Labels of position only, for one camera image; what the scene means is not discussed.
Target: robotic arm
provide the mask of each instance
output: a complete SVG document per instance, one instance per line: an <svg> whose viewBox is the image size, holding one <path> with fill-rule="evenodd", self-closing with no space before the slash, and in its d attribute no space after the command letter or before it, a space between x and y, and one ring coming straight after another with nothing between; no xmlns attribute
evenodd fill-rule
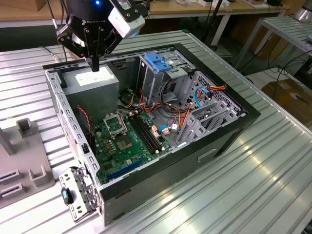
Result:
<svg viewBox="0 0 312 234"><path fill-rule="evenodd" d="M133 35L145 20L132 0L67 0L66 24L56 30L59 43L80 58L93 72L99 58L110 54L123 38Z"/></svg>

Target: workbench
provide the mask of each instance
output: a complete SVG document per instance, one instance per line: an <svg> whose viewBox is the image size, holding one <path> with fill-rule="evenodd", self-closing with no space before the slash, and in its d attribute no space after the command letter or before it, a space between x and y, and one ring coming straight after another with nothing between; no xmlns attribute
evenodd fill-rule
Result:
<svg viewBox="0 0 312 234"><path fill-rule="evenodd" d="M307 37L312 35L312 22L310 23L301 23L294 19L293 17L281 17L281 18L262 18L258 21L257 25L254 27L252 33L247 39L244 47L239 53L237 63L235 68L241 64L243 58L245 57L246 52L251 46L253 40L257 36L258 32L262 27L268 29L267 34L264 36L263 40L260 42L258 48L255 51L255 54L261 50L266 41L269 39L272 33L279 35L281 38L285 39L292 45L292 49L288 52L286 58L287 60L291 59L296 48L302 50L303 52L312 55L312 42L307 40Z"/></svg>
<svg viewBox="0 0 312 234"><path fill-rule="evenodd" d="M312 218L312 132L192 34L126 39L114 53L172 43L182 43L261 116L216 160L107 227L97 213L75 224L60 194L58 175L76 162L42 69L52 57L42 48L0 53L0 127L25 117L37 121L56 180L1 209L3 233L299 234L304 229ZM64 59L61 47L49 49Z"/></svg>
<svg viewBox="0 0 312 234"><path fill-rule="evenodd" d="M59 0L50 0L51 8L54 12L57 23L60 24L61 7ZM227 25L231 15L244 14L264 14L264 13L278 13L281 17L287 11L288 6L270 6L269 8L254 8L242 0L230 3L229 7L220 8L217 15L222 16L222 20L215 33L211 45L217 45L221 35ZM164 18L183 18L183 17L199 17L208 16L209 7L204 7L198 3L190 3L189 5L181 5L175 0L151 2L150 13L148 19L164 19ZM5 27L24 27L24 26L40 26L52 25L50 11L47 4L41 8L40 11L26 11L12 7L0 6L0 28Z"/></svg>

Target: motherboard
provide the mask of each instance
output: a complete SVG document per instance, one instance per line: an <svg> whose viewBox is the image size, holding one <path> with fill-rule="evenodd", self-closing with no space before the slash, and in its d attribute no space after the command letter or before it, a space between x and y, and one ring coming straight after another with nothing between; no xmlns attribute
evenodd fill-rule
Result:
<svg viewBox="0 0 312 234"><path fill-rule="evenodd" d="M92 129L96 137L97 176L107 183L172 150L164 136L154 134L154 123L143 113L111 115Z"/></svg>

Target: wooden table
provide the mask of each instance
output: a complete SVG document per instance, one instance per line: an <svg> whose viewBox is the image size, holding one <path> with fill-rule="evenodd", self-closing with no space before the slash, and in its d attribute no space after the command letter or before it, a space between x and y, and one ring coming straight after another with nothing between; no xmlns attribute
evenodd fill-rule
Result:
<svg viewBox="0 0 312 234"><path fill-rule="evenodd" d="M288 6L270 6L269 8L254 8L242 0L230 3L228 7L220 8L217 15L223 16L220 25L214 35L211 45L217 45L221 35L227 25L231 15L244 15L244 14L263 14L263 13L278 13L277 17L281 17L288 10ZM182 17L197 17L207 16L209 7L202 6L198 3L190 3L189 5L181 5L175 0L169 1L153 1L150 8L150 19L163 19L163 18L182 18Z"/></svg>
<svg viewBox="0 0 312 234"><path fill-rule="evenodd" d="M61 7L59 0L50 0L55 17L59 24L61 18ZM212 45L217 45L218 41L224 31L226 24L231 15L243 14L263 14L263 13L279 13L278 17L283 16L288 7L274 7L270 8L253 8L242 0L236 0L230 3L229 7L220 8L217 15L223 16L218 30L212 41ZM198 3L190 3L189 5L178 4L175 0L151 2L150 15L148 19L163 19L163 18L182 18L182 17L199 17L207 16L209 7L204 7ZM17 8L0 6L0 28L4 27L23 27L23 26L39 26L52 24L51 15L47 4L38 12L21 10Z"/></svg>

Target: blue ram slot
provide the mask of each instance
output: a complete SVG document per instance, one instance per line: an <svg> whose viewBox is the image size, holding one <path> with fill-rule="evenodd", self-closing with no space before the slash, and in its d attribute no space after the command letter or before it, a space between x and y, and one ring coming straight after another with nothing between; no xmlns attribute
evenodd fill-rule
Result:
<svg viewBox="0 0 312 234"><path fill-rule="evenodd" d="M125 174L125 173L127 173L127 172L129 172L129 171L131 171L132 169L138 167L138 166L141 164L141 161L142 161L143 159L144 159L144 158L141 158L140 160L138 160L138 161L132 163L131 165L129 165L129 166L127 166L127 167L125 167L125 168L123 168L123 169L117 171L117 172L114 172L114 173L108 175L108 176L107 176L107 179L108 179L108 180L114 179L114 178L116 178L116 177L119 177L119 176L121 176L121 175L123 175L123 174Z"/></svg>

